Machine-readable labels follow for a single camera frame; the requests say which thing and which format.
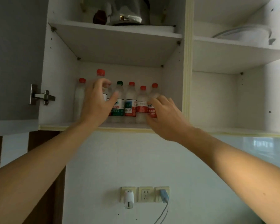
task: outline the bottle with green cap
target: bottle with green cap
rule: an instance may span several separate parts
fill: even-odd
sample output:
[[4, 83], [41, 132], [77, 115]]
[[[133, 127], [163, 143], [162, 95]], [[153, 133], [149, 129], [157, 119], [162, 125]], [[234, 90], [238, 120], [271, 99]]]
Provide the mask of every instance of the bottle with green cap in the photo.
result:
[[118, 98], [115, 105], [112, 108], [112, 123], [122, 123], [124, 119], [124, 104], [125, 104], [125, 94], [123, 90], [123, 82], [118, 81], [115, 91], [118, 92]]

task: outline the bottle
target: bottle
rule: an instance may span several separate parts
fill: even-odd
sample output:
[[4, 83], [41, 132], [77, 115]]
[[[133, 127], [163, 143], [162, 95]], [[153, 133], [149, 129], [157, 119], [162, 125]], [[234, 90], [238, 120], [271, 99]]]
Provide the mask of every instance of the bottle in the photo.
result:
[[77, 121], [81, 116], [81, 111], [83, 107], [84, 101], [84, 93], [85, 93], [85, 83], [86, 79], [80, 78], [77, 83], [77, 87], [75, 90], [75, 99], [74, 99], [74, 121]]
[[146, 86], [141, 86], [137, 97], [136, 123], [146, 123], [146, 115], [148, 114], [147, 102]]
[[137, 93], [134, 82], [129, 83], [125, 99], [124, 122], [136, 123]]
[[[112, 96], [112, 88], [111, 88], [111, 86], [109, 86], [108, 91], [107, 91], [107, 101], [110, 99], [111, 96]], [[106, 122], [111, 122], [111, 116], [112, 116], [112, 110], [110, 111]]]
[[[104, 77], [105, 77], [105, 71], [102, 69], [97, 69], [96, 78], [101, 79]], [[104, 96], [104, 100], [107, 101], [107, 90], [105, 88], [103, 88], [103, 96]]]
[[[157, 83], [153, 83], [153, 88], [152, 88], [148, 98], [149, 99], [157, 98], [159, 96], [160, 96], [160, 93], [159, 93], [159, 89], [158, 89], [158, 84]], [[157, 118], [157, 114], [156, 114], [156, 111], [155, 111], [155, 108], [153, 107], [153, 105], [149, 105], [148, 106], [148, 114], [152, 118]]]
[[118, 81], [115, 91], [118, 91], [118, 98], [115, 105], [112, 108], [112, 123], [122, 123], [124, 118], [124, 100], [125, 94], [123, 90], [123, 82]]

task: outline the hand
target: hand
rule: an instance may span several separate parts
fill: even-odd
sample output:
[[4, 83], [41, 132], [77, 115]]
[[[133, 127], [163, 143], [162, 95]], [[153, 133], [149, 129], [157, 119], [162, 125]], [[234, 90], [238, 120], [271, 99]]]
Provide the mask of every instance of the hand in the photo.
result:
[[182, 143], [183, 137], [193, 127], [175, 106], [173, 100], [159, 96], [158, 98], [152, 98], [148, 103], [154, 106], [157, 118], [151, 118], [147, 115], [147, 124], [162, 138]]
[[118, 98], [115, 92], [108, 101], [104, 100], [103, 87], [110, 84], [108, 79], [98, 79], [86, 87], [80, 121], [87, 121], [97, 128], [107, 119]]

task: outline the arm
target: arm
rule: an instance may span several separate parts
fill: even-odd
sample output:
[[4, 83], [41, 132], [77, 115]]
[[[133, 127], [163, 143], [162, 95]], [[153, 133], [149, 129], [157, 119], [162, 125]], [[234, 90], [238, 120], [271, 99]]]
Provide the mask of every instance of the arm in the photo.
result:
[[81, 119], [66, 131], [0, 169], [0, 223], [21, 224], [83, 141], [108, 117], [116, 102], [105, 102], [99, 79], [85, 91]]
[[267, 224], [280, 224], [280, 168], [194, 128], [172, 99], [150, 102], [158, 118], [147, 122], [158, 135], [198, 156]]

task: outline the person's left arm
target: person's left arm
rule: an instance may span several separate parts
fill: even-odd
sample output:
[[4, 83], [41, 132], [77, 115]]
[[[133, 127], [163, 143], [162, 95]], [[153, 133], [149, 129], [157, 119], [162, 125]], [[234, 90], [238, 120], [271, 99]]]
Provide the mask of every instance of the person's left arm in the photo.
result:
[[108, 117], [117, 100], [105, 102], [107, 79], [85, 91], [80, 120], [66, 131], [0, 169], [0, 224], [21, 224], [84, 140]]

